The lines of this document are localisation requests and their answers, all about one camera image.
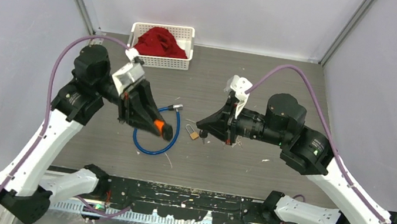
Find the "black headed key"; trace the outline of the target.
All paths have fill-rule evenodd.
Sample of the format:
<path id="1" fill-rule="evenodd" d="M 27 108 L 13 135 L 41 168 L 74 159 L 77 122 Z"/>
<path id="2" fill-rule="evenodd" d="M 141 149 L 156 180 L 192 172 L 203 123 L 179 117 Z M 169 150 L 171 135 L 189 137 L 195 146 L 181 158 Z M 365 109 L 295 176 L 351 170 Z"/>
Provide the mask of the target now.
<path id="1" fill-rule="evenodd" d="M 202 141 L 202 144 L 206 144 L 206 139 L 207 139 L 207 137 L 208 137 L 208 131 L 205 131 L 205 130 L 200 130 L 199 131 L 199 136 L 200 136 L 200 139 L 201 139 L 201 141 Z"/>

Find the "brass padlock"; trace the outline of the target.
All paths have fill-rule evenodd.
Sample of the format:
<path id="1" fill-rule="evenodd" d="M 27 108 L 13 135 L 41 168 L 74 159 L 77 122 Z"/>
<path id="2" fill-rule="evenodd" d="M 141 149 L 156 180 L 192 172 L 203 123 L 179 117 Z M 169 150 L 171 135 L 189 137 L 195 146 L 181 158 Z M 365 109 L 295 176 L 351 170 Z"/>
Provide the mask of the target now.
<path id="1" fill-rule="evenodd" d="M 196 132 L 195 129 L 190 124 L 187 124 L 185 126 L 185 129 L 188 132 L 190 139 L 192 139 L 193 141 L 200 137 L 199 133 Z"/>

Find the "orange black padlock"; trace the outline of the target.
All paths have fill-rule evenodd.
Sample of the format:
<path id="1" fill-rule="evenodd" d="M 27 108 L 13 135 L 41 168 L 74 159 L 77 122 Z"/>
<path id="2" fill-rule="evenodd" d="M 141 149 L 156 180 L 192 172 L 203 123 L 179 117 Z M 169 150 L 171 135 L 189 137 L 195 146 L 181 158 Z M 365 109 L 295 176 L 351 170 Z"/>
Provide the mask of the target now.
<path id="1" fill-rule="evenodd" d="M 161 138 L 165 141 L 171 141 L 173 139 L 173 127 L 165 121 L 156 119 L 154 125 L 160 133 Z"/>

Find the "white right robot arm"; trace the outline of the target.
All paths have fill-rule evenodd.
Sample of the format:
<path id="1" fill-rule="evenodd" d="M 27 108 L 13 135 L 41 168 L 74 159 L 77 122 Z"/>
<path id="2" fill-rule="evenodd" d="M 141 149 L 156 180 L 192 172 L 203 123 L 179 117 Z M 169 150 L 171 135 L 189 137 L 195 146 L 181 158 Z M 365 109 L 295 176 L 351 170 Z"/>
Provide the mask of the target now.
<path id="1" fill-rule="evenodd" d="M 237 111 L 235 92 L 228 94 L 220 110 L 197 122 L 201 135 L 212 135 L 231 145 L 245 137 L 279 146 L 287 166 L 317 184 L 335 203 L 323 208 L 272 191 L 260 206 L 269 224 L 397 224 L 397 212 L 383 209 L 356 183 L 333 154 L 327 137 L 305 125 L 306 109 L 287 93 L 272 95 L 265 114 Z"/>

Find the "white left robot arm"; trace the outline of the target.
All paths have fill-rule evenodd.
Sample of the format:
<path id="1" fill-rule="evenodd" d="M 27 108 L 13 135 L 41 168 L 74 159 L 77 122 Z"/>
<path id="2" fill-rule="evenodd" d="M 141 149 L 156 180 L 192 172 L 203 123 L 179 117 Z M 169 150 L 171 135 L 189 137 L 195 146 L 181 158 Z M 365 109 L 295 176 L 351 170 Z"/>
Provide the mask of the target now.
<path id="1" fill-rule="evenodd" d="M 23 224 L 34 224 L 54 203 L 79 195 L 105 198 L 109 175 L 94 164 L 70 174 L 44 180 L 59 152 L 108 101 L 118 107 L 118 119 L 165 141 L 173 127 L 161 116 L 145 78 L 143 62 L 111 71 L 109 54 L 101 45 L 81 49 L 73 61 L 72 80 L 56 95 L 48 95 L 47 114 L 36 134 L 0 172 L 0 205 Z"/>

